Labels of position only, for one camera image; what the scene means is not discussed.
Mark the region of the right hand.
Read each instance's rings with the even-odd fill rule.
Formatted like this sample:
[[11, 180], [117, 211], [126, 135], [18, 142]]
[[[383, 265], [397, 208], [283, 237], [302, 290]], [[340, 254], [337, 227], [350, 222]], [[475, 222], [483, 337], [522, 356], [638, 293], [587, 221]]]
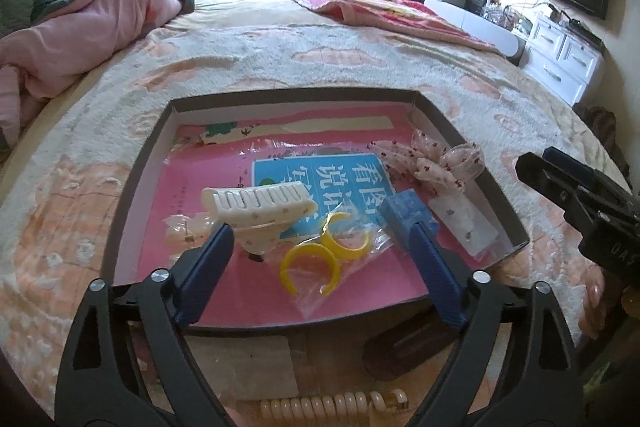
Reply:
[[606, 314], [620, 300], [625, 284], [619, 277], [593, 265], [585, 274], [586, 297], [578, 325], [583, 334], [597, 339], [605, 326]]

